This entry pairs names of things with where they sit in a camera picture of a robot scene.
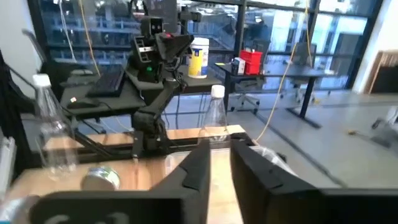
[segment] wall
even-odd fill
[[[15,71],[32,83],[41,61],[22,29],[33,31],[27,0],[2,0],[0,7],[0,49],[4,60]],[[15,83],[29,97],[34,90],[20,78],[12,76]]]
[[[373,61],[380,50],[398,49],[397,12],[398,0],[384,0],[354,82],[354,92],[364,92]]]

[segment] red container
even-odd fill
[[[241,59],[243,59],[246,63],[257,64],[261,61],[262,52],[248,52],[245,50],[241,51]]]
[[[260,73],[260,63],[246,62],[244,66],[245,75],[258,75]]]

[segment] window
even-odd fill
[[[366,22],[365,18],[318,15],[312,37],[317,53],[354,54]]]
[[[319,9],[328,12],[341,12],[369,15],[378,0],[321,0]]]
[[[322,78],[315,88],[344,88],[348,76],[353,69],[353,57],[315,57],[314,68],[320,70],[332,70],[338,74],[337,78]]]
[[[269,40],[270,51],[290,52],[307,30],[304,13],[250,7],[246,11],[243,40],[246,47],[255,39]]]
[[[79,0],[63,1],[65,22],[61,18],[58,4],[54,4],[51,0],[36,1],[40,3],[41,14],[38,16],[41,16],[44,22],[46,44],[51,55],[57,60],[72,62],[63,26],[66,24],[76,60],[78,63],[91,66],[93,62],[84,32]],[[145,1],[151,6],[157,5],[156,9],[164,12],[168,10],[165,10],[166,5],[162,4],[173,0]],[[142,11],[136,13],[133,10],[134,17],[127,16],[129,0],[84,0],[83,2],[95,59],[104,69],[113,69],[122,65],[128,58],[132,36],[141,33]],[[137,2],[141,8],[142,0]],[[177,0],[178,6],[187,6],[189,11],[202,14],[201,22],[188,21],[185,27],[178,26],[177,29],[186,29],[195,37],[210,40],[210,67],[215,62],[231,60],[236,33],[242,32],[245,47],[252,48],[257,39],[269,41],[267,62],[282,63],[289,59],[295,43],[307,40],[308,30],[309,39],[317,46],[314,54],[315,65],[319,68],[337,70],[345,77],[338,81],[324,79],[320,82],[320,88],[331,86],[341,88],[345,86],[341,82],[345,82],[347,76],[356,74],[357,71],[352,69],[353,58],[357,59],[360,56],[359,52],[366,47],[368,37],[363,36],[364,30],[368,25],[368,18],[377,13],[379,7],[379,4],[376,4],[378,0],[249,0],[248,6],[244,9],[244,27],[242,30],[236,30],[238,9],[242,1],[217,2]],[[313,24],[307,24],[303,8],[306,4],[316,6],[318,3],[319,11],[310,9],[310,14],[314,14],[316,19],[309,21]],[[278,80],[279,78],[267,79],[268,82],[263,89],[273,90],[275,87],[273,83],[277,83]]]
[[[307,1],[310,0],[250,0],[256,2],[263,2],[268,4],[275,4],[277,6],[291,6],[304,8]]]
[[[195,37],[209,38],[210,49],[234,49],[237,6],[195,2],[189,10],[202,14],[201,22],[188,23],[189,33]]]

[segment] keyboard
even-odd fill
[[[119,73],[104,73],[88,90],[87,97],[119,97],[124,83],[124,70]]]

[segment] table surface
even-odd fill
[[[232,66],[231,64],[224,64],[220,65],[216,63],[216,65],[222,69],[225,72],[228,72],[231,74]],[[265,77],[281,77],[285,73],[286,67],[288,65],[282,64],[282,63],[275,63],[275,64],[265,64],[264,65],[264,70],[267,71]],[[233,77],[256,77],[257,75],[232,75]],[[312,77],[336,77],[338,75],[335,74],[327,74],[325,70],[320,70],[320,69],[315,69],[311,68],[309,66],[303,66],[303,65],[289,65],[289,69],[287,70],[286,77],[290,78],[312,78]]]
[[[189,77],[188,74],[188,66],[187,65],[181,65],[180,68],[178,69],[179,72],[182,72],[184,74],[183,80],[187,83],[187,88],[189,87],[198,87],[198,86],[212,86],[212,85],[220,85],[221,81],[215,78],[214,73],[211,71],[211,69],[208,70],[208,75],[206,78],[191,78]],[[136,76],[135,72],[129,71],[129,69],[126,70],[127,74],[130,74],[132,77]],[[171,73],[164,71],[162,74],[163,77],[171,77]],[[163,84],[161,83],[146,83],[146,82],[140,82],[138,81],[137,78],[132,78],[131,79],[134,85],[137,87],[138,90],[161,90],[163,89]]]
[[[196,138],[199,130],[198,128],[169,130],[167,134],[170,139]],[[239,125],[228,126],[228,131],[231,134],[245,132]],[[88,137],[105,145],[133,142],[132,137],[126,134],[98,134]],[[57,148],[59,141],[63,141],[63,139],[48,142],[47,148]],[[25,170],[8,191],[6,201],[26,195],[46,195],[62,190],[80,190],[81,178],[90,167],[98,165],[110,166],[119,174],[120,190],[149,190],[167,176],[186,155],[187,153],[177,152],[167,157],[140,159],[138,162],[124,160],[101,162],[100,164],[81,164],[72,177],[58,182],[49,179],[43,169]],[[209,197],[208,223],[242,223],[231,178],[228,150],[213,150],[211,152]]]
[[[186,65],[182,65],[179,69],[184,74],[188,73],[188,67]],[[169,72],[165,72],[165,77],[170,76]],[[187,83],[187,88],[195,88],[201,86],[208,86],[209,90],[212,85],[219,85],[221,81],[214,77],[212,73],[208,75],[207,78],[190,78],[187,75],[183,78]],[[123,90],[119,97],[97,97],[96,99],[108,104],[113,111],[108,114],[108,116],[112,115],[120,115],[120,114],[128,114],[133,113],[134,110],[145,106],[144,100],[141,99],[138,90],[162,90],[163,84],[161,83],[146,83],[146,82],[139,82],[137,79],[131,80],[134,83],[130,82],[130,79],[126,77],[126,81],[123,85]],[[78,100],[85,98],[86,93],[90,90],[92,85],[86,86],[76,86],[65,88],[62,99],[61,99],[61,106],[66,108],[70,102],[70,99],[75,97]],[[76,116],[81,116],[83,118],[94,118],[95,115],[109,112],[109,108],[106,105],[99,105],[96,108],[81,108],[81,109],[68,109]]]
[[[65,88],[61,99],[61,106],[66,108],[70,102],[70,99],[73,97],[75,97],[77,100],[86,98],[85,95],[90,88],[91,85]],[[123,89],[119,97],[97,97],[96,99],[100,102],[108,104],[114,110],[114,115],[120,114],[121,111],[128,111],[130,109],[145,106],[144,100],[142,100],[139,96],[139,92],[133,87],[132,83],[127,80],[124,82]],[[84,116],[86,114],[91,115],[93,113],[109,111],[109,108],[106,105],[99,105],[96,108],[68,110],[77,116]]]

